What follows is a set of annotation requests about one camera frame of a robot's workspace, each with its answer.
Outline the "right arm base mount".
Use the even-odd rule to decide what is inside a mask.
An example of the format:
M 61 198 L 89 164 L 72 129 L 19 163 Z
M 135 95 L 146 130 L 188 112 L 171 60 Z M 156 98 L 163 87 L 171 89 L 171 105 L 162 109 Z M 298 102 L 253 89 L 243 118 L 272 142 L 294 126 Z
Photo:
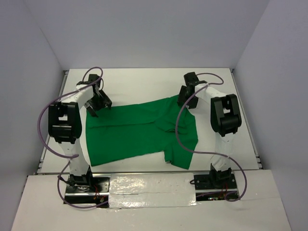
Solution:
M 194 174 L 190 184 L 195 188 L 197 201 L 237 200 L 239 193 L 231 168 L 216 171 L 213 166 L 208 173 Z

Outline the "green t-shirt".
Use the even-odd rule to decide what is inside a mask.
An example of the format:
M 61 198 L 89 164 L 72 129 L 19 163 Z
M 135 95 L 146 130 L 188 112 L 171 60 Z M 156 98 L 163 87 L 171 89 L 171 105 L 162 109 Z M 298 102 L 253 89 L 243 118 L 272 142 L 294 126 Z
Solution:
M 164 161 L 189 169 L 198 135 L 196 120 L 188 109 L 180 110 L 178 97 L 114 106 L 87 114 L 86 143 L 91 166 L 164 153 Z

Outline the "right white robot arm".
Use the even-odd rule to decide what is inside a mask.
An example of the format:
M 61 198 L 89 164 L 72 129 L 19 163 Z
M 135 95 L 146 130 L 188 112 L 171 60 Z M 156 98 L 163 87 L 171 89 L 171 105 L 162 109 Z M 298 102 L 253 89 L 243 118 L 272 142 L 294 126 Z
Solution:
M 215 132 L 216 142 L 211 154 L 209 183 L 214 188 L 220 188 L 231 177 L 231 150 L 234 135 L 242 124 L 238 98 L 235 94 L 225 94 L 213 87 L 215 83 L 199 80 L 195 72 L 184 75 L 185 85 L 178 95 L 180 112 L 176 120 L 178 131 L 179 120 L 184 109 L 194 109 L 199 100 L 210 104 L 210 124 Z

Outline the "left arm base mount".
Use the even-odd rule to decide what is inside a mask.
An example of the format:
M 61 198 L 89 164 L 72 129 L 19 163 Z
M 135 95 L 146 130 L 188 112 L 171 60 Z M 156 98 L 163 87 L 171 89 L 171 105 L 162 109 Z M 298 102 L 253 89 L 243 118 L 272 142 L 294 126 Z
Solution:
M 110 177 L 110 175 L 94 174 L 92 186 L 67 184 L 64 199 L 76 206 L 97 205 L 108 208 Z

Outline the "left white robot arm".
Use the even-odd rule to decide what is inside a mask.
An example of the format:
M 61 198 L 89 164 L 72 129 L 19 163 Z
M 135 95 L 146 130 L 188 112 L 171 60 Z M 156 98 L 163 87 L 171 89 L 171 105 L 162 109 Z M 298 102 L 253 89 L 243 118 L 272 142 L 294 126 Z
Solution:
M 103 108 L 111 109 L 112 101 L 101 89 L 102 82 L 99 75 L 90 74 L 87 81 L 77 83 L 76 93 L 67 95 L 48 107 L 48 132 L 68 159 L 68 184 L 79 187 L 84 192 L 94 187 L 94 179 L 80 144 L 80 109 L 86 108 L 91 117 L 97 117 L 96 112 Z

